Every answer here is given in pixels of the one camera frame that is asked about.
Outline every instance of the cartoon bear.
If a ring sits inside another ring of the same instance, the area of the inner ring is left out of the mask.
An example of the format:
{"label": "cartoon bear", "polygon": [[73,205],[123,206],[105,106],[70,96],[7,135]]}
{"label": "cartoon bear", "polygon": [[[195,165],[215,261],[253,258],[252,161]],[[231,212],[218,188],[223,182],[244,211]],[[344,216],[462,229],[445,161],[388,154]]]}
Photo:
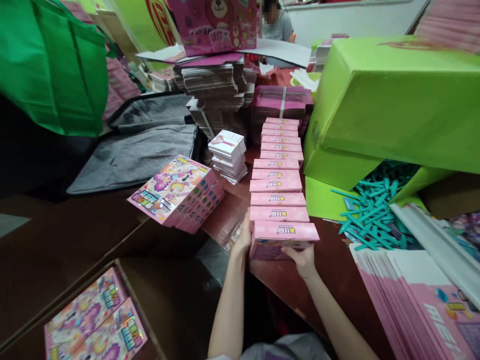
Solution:
{"label": "cartoon bear", "polygon": [[234,7],[230,0],[206,0],[205,12],[214,29],[228,29],[234,18]]}

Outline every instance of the human hand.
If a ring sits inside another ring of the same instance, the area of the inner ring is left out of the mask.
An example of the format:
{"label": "human hand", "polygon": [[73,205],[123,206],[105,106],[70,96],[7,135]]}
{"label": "human hand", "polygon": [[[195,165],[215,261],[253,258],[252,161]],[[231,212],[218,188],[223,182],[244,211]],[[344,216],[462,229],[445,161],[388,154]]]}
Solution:
{"label": "human hand", "polygon": [[315,269],[315,254],[313,245],[300,252],[296,251],[292,247],[283,246],[281,251],[295,261],[296,269],[304,280],[318,276],[317,269]]}

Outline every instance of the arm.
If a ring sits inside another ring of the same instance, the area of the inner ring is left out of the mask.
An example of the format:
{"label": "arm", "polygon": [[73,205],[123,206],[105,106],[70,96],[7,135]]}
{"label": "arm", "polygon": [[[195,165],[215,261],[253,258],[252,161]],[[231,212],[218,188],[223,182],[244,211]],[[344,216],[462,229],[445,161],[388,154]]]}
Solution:
{"label": "arm", "polygon": [[295,262],[305,281],[333,348],[341,360],[379,360],[357,329],[352,325],[315,269],[314,247],[297,252],[291,247],[281,249]]}
{"label": "arm", "polygon": [[225,355],[240,359],[244,344],[244,284],[246,253],[250,247],[250,211],[247,210],[240,236],[231,249],[225,282],[216,308],[208,357]]}

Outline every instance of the person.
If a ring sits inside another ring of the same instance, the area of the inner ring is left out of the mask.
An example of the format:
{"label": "person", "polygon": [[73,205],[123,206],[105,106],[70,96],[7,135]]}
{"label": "person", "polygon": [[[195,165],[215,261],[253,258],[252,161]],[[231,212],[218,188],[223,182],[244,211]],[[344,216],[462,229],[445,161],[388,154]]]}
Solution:
{"label": "person", "polygon": [[[246,254],[250,248],[250,211],[243,220],[238,240],[233,246],[225,282],[215,313],[208,346],[210,360],[329,360],[322,343],[313,333],[286,335],[274,344],[254,344],[242,354],[244,336],[244,283]],[[379,360],[315,269],[314,248],[301,252],[283,247],[282,252],[296,263],[328,337],[340,360]]]}

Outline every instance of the sleeve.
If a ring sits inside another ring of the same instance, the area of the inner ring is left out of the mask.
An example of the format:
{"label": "sleeve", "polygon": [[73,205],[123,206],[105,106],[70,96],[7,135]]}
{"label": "sleeve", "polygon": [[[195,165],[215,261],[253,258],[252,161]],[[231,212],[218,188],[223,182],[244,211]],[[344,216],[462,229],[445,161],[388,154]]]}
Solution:
{"label": "sleeve", "polygon": [[288,13],[283,14],[283,41],[288,41],[290,35],[294,32],[294,27],[292,25],[292,20],[290,20],[290,16]]}

